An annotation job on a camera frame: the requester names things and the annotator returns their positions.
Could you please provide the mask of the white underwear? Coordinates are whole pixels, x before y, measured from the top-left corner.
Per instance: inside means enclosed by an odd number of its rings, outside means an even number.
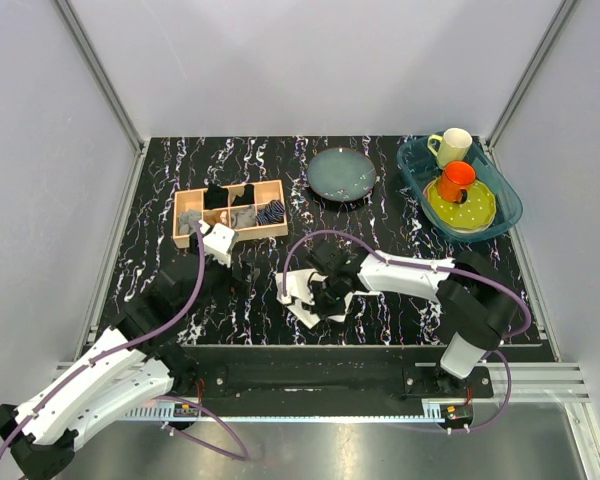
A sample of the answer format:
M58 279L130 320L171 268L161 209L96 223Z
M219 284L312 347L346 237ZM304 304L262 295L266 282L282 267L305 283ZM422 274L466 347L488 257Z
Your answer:
M300 320L309 329L315 327L321 321L335 321L343 323L350 311L350 306L353 298L356 296L379 296L378 291L354 291L347 293L343 299L336 300L332 305L319 306L317 300L318 288L322 286L326 276L316 272L310 277L309 287L313 294L313 304L306 304L296 301L290 305L283 305L288 309L298 320Z

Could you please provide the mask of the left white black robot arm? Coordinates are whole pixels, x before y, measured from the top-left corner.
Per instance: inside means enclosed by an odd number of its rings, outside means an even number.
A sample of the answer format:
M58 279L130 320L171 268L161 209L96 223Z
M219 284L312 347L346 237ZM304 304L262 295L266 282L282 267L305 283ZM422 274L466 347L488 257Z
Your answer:
M179 345L187 316L246 289L256 270L190 256L159 271L92 347L51 385L0 405L0 462L10 453L27 479L52 479L109 424L147 401L210 392L221 371Z

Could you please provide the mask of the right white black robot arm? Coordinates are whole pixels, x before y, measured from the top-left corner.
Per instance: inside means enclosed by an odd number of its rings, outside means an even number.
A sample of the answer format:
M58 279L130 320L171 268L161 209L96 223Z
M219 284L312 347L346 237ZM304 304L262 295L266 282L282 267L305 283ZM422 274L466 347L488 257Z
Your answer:
M424 260L391 255L367 245L346 251L319 242L307 252L312 271L287 281L296 314L307 325L342 320L353 297L395 293L438 304L451 328L434 371L434 384L456 396L470 383L474 365L495 351L525 303L501 282L481 256L466 251L456 258Z

